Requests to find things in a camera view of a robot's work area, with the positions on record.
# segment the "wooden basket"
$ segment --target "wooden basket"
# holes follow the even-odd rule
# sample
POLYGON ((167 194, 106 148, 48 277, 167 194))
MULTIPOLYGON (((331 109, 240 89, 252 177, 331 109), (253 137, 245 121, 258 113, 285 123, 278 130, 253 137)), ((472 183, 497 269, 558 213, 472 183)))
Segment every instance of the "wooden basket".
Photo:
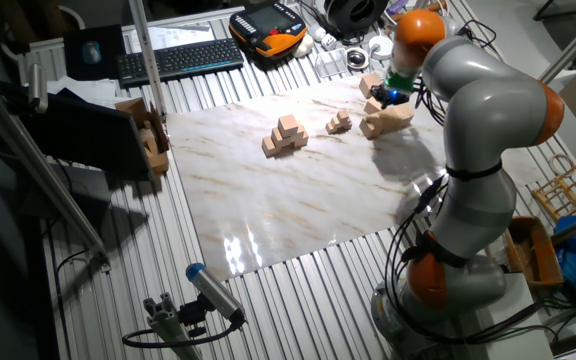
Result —
POLYGON ((514 217, 504 233, 511 271, 522 272, 531 288, 563 284, 555 249, 541 221, 532 216, 514 217))

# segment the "stacked wooden blocks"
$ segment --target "stacked wooden blocks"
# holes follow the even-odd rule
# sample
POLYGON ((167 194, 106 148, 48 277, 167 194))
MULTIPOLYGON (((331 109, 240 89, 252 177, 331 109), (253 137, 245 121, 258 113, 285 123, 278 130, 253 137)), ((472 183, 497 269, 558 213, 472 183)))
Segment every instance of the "stacked wooden blocks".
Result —
POLYGON ((408 104, 391 106, 381 109, 381 103, 370 94, 373 86, 381 84, 381 78, 377 74, 366 75, 359 82, 359 90, 368 99, 364 106, 365 116, 359 124, 359 129, 367 139, 374 139, 389 132, 401 130, 410 125, 414 116, 413 109, 408 104))
POLYGON ((364 116, 359 124, 359 129, 367 139, 374 139, 383 134, 408 127, 414 115, 412 107, 408 104, 391 106, 364 116))
POLYGON ((153 172, 160 175, 168 171, 168 156, 165 151, 159 152, 150 121, 144 121, 144 127, 139 129, 139 137, 153 172))
POLYGON ((336 134, 342 131, 350 130, 352 122, 348 111, 345 109, 339 110, 337 115, 333 116, 332 120, 326 124, 326 131, 328 134, 336 134))
POLYGON ((361 78, 361 81, 359 82, 359 90, 361 90, 361 93, 364 95, 364 98, 368 99, 372 97, 372 95, 370 94, 370 89, 373 86, 379 86, 379 85, 381 85, 381 78, 379 77, 379 75, 370 74, 361 78))
POLYGON ((263 138, 261 148, 266 157, 279 154, 287 148, 300 148, 308 144, 306 129, 295 119, 293 115, 279 118, 277 127, 272 129, 270 136, 263 138))

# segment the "wooden block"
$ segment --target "wooden block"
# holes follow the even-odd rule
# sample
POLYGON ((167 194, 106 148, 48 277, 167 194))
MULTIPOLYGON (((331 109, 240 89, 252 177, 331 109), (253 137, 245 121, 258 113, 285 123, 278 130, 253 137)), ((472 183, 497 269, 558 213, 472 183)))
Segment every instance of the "wooden block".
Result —
POLYGON ((299 125, 297 134, 291 137, 291 139, 293 140, 295 149, 306 146, 308 144, 308 133, 303 126, 299 125))
POLYGON ((332 126, 331 123, 326 123, 326 132, 327 132, 328 134, 334 133, 335 130, 336 130, 335 127, 332 126))
POLYGON ((148 139, 148 141, 146 141, 146 147, 148 148, 148 150, 150 150, 150 152, 153 155, 157 155, 159 154, 159 149, 157 148, 157 142, 155 141, 155 139, 148 139))
POLYGON ((275 144, 275 147, 277 148, 283 148, 287 145, 290 145, 291 143, 290 137, 283 138, 278 128, 272 129, 272 134, 270 135, 270 138, 272 139, 272 142, 275 144))
POLYGON ((139 137, 144 145, 148 140, 155 140, 155 134, 150 129, 139 129, 139 137))
POLYGON ((364 98, 368 99, 372 95, 370 95, 370 88, 375 85, 381 85, 381 78, 377 74, 370 74, 366 75, 361 78, 359 82, 359 90, 364 95, 364 98))
POLYGON ((361 122, 359 123, 359 129, 361 130, 362 133, 364 133, 364 136, 368 140, 374 139, 377 136, 379 136, 379 132, 377 131, 377 129, 375 129, 375 126, 368 123, 366 119, 361 120, 361 122))
POLYGON ((168 171, 168 156, 166 153, 161 153, 148 158, 150 167, 155 175, 161 175, 168 171))
POLYGON ((264 150, 264 154, 266 154, 267 158, 275 156, 279 153, 279 151, 281 151, 281 148, 276 147, 275 143, 272 142, 270 136, 263 138, 261 142, 261 148, 264 150))
POLYGON ((348 115, 348 111, 346 111, 346 109, 341 109, 337 112, 337 118, 341 122, 345 122, 346 120, 350 119, 350 115, 348 115))
POLYGON ((299 121, 293 115, 286 115, 279 118, 277 123, 281 137, 286 138, 298 132, 299 121))
POLYGON ((391 106, 385 110, 368 116, 371 118, 368 120, 368 122, 372 122, 372 118, 377 116, 377 118, 383 124, 382 133, 385 134, 408 127, 414 115, 414 110, 410 105, 401 104, 397 106, 391 106))
POLYGON ((370 99, 368 99, 368 102, 366 102, 366 106, 364 106, 364 111, 368 115, 381 111, 381 103, 377 101, 374 97, 371 97, 370 99))

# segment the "cable bundle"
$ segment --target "cable bundle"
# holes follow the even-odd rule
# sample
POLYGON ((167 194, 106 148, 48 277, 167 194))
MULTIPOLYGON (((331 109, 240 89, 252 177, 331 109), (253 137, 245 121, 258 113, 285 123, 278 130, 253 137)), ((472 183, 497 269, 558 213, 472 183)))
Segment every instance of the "cable bundle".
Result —
POLYGON ((406 220, 403 221, 403 223, 399 226, 399 228, 392 237, 392 241, 388 249, 388 256, 386 258, 386 266, 383 276, 385 283, 385 291, 388 296, 388 300, 395 307, 397 314, 401 317, 401 319, 404 320, 404 322, 413 331, 415 331, 420 335, 425 336, 426 338, 432 341, 442 344, 448 344, 448 345, 484 344, 491 341, 500 340, 520 332, 537 330, 537 329, 543 329, 551 332, 554 336, 553 343, 556 343, 558 341, 558 333, 561 331, 561 329, 555 332, 551 328, 544 325, 531 325, 531 326, 513 328, 515 325, 526 320, 541 308, 554 308, 561 310, 576 308, 575 304, 568 302, 566 300, 555 298, 554 296, 539 299, 533 304, 530 304, 527 307, 523 308, 522 310, 518 311, 516 314, 509 317, 508 319, 495 325, 492 325, 486 329, 483 329, 475 334, 465 337, 447 337, 445 335, 433 332, 425 328, 421 324, 417 323, 412 317, 412 315, 410 315, 410 313, 403 307, 401 299, 397 294, 396 286, 399 283, 401 274, 406 269, 408 264, 401 261, 395 264, 395 254, 400 249, 401 242, 404 238, 404 234, 406 233, 410 224, 413 222, 414 217, 420 214, 423 211, 423 209, 425 209, 428 206, 430 201, 433 200, 433 198, 435 198, 448 186, 447 184, 442 185, 443 179, 444 177, 442 176, 441 178, 435 180, 435 182, 433 182, 433 184, 430 185, 428 189, 426 189, 422 193, 419 203, 415 207, 413 213, 410 214, 410 216, 408 216, 408 218, 406 218, 406 220))

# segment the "orange cap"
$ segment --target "orange cap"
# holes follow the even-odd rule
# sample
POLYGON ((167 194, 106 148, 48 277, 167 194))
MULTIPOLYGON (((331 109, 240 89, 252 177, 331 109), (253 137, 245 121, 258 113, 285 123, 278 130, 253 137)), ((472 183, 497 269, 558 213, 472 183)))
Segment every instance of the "orange cap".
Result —
MULTIPOLYGON (((428 232, 433 241, 435 236, 428 232)), ((408 286, 413 296, 427 307, 442 311, 446 309, 448 295, 444 265, 428 254, 421 260, 413 260, 408 266, 408 286)))
POLYGON ((561 121, 564 119, 565 110, 564 100, 561 96, 548 87, 548 85, 542 82, 539 82, 539 84, 541 84, 541 87, 546 93, 546 102, 548 103, 548 107, 546 110, 544 126, 541 128, 541 132, 533 145, 541 144, 557 132, 559 125, 561 125, 561 121))
POLYGON ((426 9, 405 13, 397 22, 393 51, 395 66, 421 66, 428 51, 445 37, 446 28, 439 14, 426 9))

